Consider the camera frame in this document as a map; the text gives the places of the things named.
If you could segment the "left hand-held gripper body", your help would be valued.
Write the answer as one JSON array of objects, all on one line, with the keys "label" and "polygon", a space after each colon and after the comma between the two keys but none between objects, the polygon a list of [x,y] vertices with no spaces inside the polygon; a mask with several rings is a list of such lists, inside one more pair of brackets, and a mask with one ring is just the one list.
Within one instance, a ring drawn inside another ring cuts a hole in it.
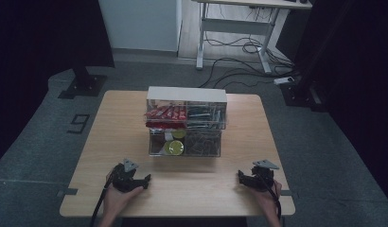
[{"label": "left hand-held gripper body", "polygon": [[136,187],[142,186],[141,180],[135,180],[133,177],[136,173],[138,164],[125,159],[122,163],[119,163],[113,169],[112,183],[114,188],[120,192],[130,192]]}]

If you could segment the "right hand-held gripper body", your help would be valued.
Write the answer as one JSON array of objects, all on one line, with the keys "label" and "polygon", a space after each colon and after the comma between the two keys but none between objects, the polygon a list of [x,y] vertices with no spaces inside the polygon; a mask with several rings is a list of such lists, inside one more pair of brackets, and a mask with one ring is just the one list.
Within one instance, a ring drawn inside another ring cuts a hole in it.
[{"label": "right hand-held gripper body", "polygon": [[278,166],[269,160],[254,161],[254,166],[257,168],[257,174],[253,175],[257,180],[256,189],[259,191],[266,191],[274,185],[274,173]]}]

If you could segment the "clear drawer organizer white top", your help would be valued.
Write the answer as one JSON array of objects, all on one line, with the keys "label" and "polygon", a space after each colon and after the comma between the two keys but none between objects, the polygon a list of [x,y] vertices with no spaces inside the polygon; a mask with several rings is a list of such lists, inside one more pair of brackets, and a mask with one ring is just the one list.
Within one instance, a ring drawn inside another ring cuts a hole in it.
[{"label": "clear drawer organizer white top", "polygon": [[[184,87],[160,87],[151,86],[148,89],[145,113],[161,106],[184,106],[187,109],[193,106],[217,106],[225,110],[227,124],[227,94],[222,89],[184,88]],[[222,131],[209,129],[157,129],[148,128],[150,133],[149,155],[151,156],[186,156],[185,137],[174,138],[172,132],[176,130],[189,131]],[[181,155],[167,155],[164,145],[167,141],[179,140],[184,144],[184,152]]]}]

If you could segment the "person's right hand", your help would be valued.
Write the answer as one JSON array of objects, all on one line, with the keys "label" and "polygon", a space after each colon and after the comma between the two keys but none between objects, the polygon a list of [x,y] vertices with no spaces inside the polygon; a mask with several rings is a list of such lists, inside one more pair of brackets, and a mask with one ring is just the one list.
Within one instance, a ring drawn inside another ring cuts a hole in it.
[{"label": "person's right hand", "polygon": [[[271,190],[278,198],[281,195],[281,188],[282,184],[279,182],[274,182],[271,187]],[[270,192],[260,192],[251,187],[248,187],[248,190],[256,198],[256,202],[260,206],[261,212],[265,217],[277,217],[278,208]]]}]

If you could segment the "person's left hand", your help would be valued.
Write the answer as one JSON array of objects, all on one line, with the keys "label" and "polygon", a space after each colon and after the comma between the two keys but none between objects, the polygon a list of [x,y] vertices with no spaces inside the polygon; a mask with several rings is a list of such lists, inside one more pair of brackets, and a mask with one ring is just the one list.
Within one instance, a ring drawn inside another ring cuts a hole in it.
[{"label": "person's left hand", "polygon": [[119,213],[127,206],[127,204],[136,196],[138,196],[144,188],[136,187],[130,192],[120,192],[113,185],[107,189],[104,199],[103,217],[117,217]]}]

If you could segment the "pile of dark packets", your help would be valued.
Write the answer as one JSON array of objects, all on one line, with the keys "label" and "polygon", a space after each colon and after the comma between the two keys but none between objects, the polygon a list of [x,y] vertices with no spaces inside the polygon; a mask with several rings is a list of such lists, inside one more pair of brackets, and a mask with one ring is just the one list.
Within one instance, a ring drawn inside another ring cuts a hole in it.
[{"label": "pile of dark packets", "polygon": [[220,157],[221,131],[189,131],[185,136],[185,155]]}]

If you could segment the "stack of red packets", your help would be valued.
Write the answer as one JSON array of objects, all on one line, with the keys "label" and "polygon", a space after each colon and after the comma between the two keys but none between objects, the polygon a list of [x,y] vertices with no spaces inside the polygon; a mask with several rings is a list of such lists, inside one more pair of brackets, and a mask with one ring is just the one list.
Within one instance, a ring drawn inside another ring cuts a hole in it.
[{"label": "stack of red packets", "polygon": [[144,114],[146,126],[157,129],[184,129],[186,127],[186,107],[161,106]]}]

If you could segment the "stack of silver stick packets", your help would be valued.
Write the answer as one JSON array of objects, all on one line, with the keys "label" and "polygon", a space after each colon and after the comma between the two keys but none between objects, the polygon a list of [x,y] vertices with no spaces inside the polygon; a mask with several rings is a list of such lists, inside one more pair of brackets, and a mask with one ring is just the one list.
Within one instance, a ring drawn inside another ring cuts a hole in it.
[{"label": "stack of silver stick packets", "polygon": [[224,130],[225,110],[217,106],[193,106],[187,109],[186,125],[189,129]]}]

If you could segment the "black metal stand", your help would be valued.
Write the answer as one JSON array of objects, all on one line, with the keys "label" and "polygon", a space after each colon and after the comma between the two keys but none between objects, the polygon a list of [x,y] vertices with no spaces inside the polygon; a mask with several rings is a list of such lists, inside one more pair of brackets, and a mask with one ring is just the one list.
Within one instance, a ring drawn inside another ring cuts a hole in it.
[{"label": "black metal stand", "polygon": [[306,50],[300,51],[299,61],[294,66],[300,79],[279,86],[287,106],[324,111],[324,102],[315,88],[315,71],[354,2],[315,0],[300,43]]}]

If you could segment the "black stand base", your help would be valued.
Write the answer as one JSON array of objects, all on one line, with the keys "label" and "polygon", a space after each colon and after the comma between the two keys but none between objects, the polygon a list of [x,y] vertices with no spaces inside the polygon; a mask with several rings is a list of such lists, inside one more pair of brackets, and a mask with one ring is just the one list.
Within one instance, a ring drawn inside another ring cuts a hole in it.
[{"label": "black stand base", "polygon": [[105,81],[106,76],[90,75],[85,66],[72,68],[75,78],[69,87],[61,91],[59,98],[73,99],[75,96],[98,96]]}]

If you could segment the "white cabinet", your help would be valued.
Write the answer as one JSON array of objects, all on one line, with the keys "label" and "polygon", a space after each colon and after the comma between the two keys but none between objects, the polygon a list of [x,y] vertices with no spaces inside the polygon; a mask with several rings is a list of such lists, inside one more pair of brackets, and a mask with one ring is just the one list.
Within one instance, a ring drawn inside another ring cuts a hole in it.
[{"label": "white cabinet", "polygon": [[98,0],[113,49],[177,52],[182,0]]}]

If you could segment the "black curtain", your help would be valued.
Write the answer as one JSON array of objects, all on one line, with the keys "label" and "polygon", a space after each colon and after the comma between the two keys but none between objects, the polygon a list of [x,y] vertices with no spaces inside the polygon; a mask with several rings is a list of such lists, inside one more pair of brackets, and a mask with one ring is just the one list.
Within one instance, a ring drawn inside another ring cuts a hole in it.
[{"label": "black curtain", "polygon": [[0,0],[0,159],[41,105],[50,77],[114,65],[98,0]]}]

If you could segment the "white metal desk frame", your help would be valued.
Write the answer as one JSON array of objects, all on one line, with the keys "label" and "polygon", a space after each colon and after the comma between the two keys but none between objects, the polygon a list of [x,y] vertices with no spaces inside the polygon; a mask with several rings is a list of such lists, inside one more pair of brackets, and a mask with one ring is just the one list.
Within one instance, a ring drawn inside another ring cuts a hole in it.
[{"label": "white metal desk frame", "polygon": [[[257,55],[263,71],[271,74],[272,70],[267,59],[267,48],[273,34],[275,22],[281,9],[311,10],[309,0],[193,0],[201,5],[200,39],[197,47],[196,69],[203,69],[203,44],[206,31],[219,33],[250,34],[264,36],[262,46],[257,49]],[[272,10],[272,18],[268,22],[248,22],[228,19],[208,18],[207,7],[211,4],[260,7]]]}]

